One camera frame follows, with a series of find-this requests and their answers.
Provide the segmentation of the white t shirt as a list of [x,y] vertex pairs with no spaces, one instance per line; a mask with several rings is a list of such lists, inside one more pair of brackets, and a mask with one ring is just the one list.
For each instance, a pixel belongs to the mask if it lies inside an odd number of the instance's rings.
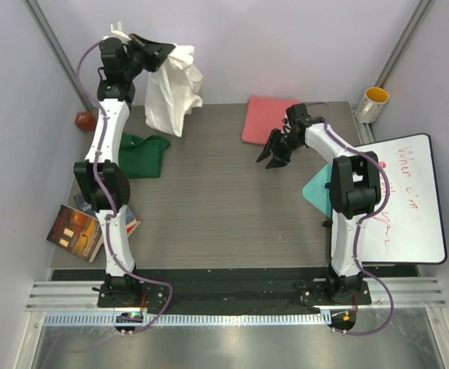
[[177,45],[148,77],[145,122],[156,131],[181,137],[185,116],[203,105],[203,74],[195,65],[195,47]]

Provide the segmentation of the white whiteboard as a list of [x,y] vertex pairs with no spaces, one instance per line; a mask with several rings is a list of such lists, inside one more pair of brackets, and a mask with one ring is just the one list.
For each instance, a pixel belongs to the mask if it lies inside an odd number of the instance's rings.
[[444,263],[447,249],[430,136],[410,135],[359,149],[377,154],[390,182],[384,210],[365,222],[361,261]]

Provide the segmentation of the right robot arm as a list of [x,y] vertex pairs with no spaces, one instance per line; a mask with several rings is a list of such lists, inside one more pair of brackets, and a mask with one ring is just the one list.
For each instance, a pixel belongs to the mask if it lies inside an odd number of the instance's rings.
[[283,168],[299,148],[314,149],[331,165],[328,189],[332,209],[334,255],[328,265],[325,292],[336,304],[348,304],[361,290],[361,262],[358,260],[363,221],[381,201],[378,157],[372,151],[358,151],[335,133],[325,118],[313,117],[305,103],[286,109],[283,127],[275,128],[257,161],[268,159],[267,169]]

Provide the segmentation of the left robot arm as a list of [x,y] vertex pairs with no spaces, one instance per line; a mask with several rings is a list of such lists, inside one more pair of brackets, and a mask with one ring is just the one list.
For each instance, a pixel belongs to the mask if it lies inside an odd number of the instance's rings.
[[119,166],[119,149],[135,96],[135,78],[143,71],[156,72],[175,47],[134,33],[113,34],[95,44],[102,63],[99,83],[96,93],[86,96],[98,109],[98,117],[91,147],[75,163],[74,175],[101,226],[106,257],[105,278],[98,289],[101,307],[136,306],[144,296],[144,281],[128,242],[131,187]]

